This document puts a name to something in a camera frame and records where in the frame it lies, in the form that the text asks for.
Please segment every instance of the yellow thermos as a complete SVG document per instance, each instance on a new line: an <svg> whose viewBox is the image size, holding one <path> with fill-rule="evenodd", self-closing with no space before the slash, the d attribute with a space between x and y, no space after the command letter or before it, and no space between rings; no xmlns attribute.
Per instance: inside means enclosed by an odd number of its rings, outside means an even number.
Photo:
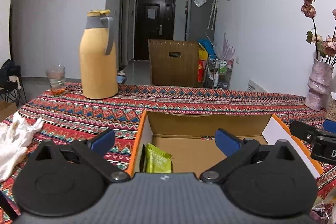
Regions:
<svg viewBox="0 0 336 224"><path fill-rule="evenodd" d="M110 10L92 10L79 46L83 95L104 99L118 93L116 44Z"/></svg>

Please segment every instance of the box flap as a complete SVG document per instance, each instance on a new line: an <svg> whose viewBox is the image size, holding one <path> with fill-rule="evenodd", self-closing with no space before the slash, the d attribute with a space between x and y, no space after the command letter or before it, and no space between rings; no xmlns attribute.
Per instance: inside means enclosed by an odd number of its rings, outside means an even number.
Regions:
<svg viewBox="0 0 336 224"><path fill-rule="evenodd" d="M218 128L241 138L261 136L271 118L271 115L174 115L159 112L147 112L147 115L154 136L170 138L215 136Z"/></svg>

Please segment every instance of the paper note on door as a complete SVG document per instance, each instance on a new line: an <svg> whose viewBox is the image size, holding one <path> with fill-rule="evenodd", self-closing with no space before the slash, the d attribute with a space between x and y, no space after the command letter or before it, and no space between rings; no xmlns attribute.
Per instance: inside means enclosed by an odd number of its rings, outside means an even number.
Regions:
<svg viewBox="0 0 336 224"><path fill-rule="evenodd" d="M148 9L148 18L155 19L155 9Z"/></svg>

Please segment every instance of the doorway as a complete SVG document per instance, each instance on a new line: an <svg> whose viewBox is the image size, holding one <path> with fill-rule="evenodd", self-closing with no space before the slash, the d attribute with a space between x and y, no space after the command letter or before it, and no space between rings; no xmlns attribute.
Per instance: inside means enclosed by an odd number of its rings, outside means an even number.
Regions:
<svg viewBox="0 0 336 224"><path fill-rule="evenodd" d="M174 19L175 0L136 0L135 60L149 60L148 39L173 39Z"/></svg>
<svg viewBox="0 0 336 224"><path fill-rule="evenodd" d="M9 46L10 57L16 65L30 63L34 58L33 56L26 54L24 51L24 43L26 38L24 35L24 14L26 6L23 0L11 0L10 12L9 12Z"/></svg>
<svg viewBox="0 0 336 224"><path fill-rule="evenodd" d="M128 64L128 14L129 0L120 0L118 66L122 70Z"/></svg>

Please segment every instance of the table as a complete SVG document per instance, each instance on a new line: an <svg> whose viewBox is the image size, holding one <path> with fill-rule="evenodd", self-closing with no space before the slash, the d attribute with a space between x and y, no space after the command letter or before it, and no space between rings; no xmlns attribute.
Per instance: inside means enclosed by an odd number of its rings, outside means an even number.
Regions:
<svg viewBox="0 0 336 224"><path fill-rule="evenodd" d="M115 145L105 159L126 170L132 154L137 129L144 110L179 114L262 115L276 114L285 124L298 120L322 128L325 111L315 112L304 105L305 98L278 93L251 93L222 89L200 89L173 86L120 85L116 96L89 100L79 83L66 83L67 91L60 97L49 90L21 107L18 112L31 124L42 117L44 126L34 134L29 152L44 139L67 144L84 137L90 139L107 128L115 130ZM4 122L10 124L12 117ZM13 175L0 184L18 212L11 193L12 185L25 161ZM333 188L336 168L321 164L325 174L317 179L319 195L325 198ZM11 220L0 208L0 224Z"/></svg>

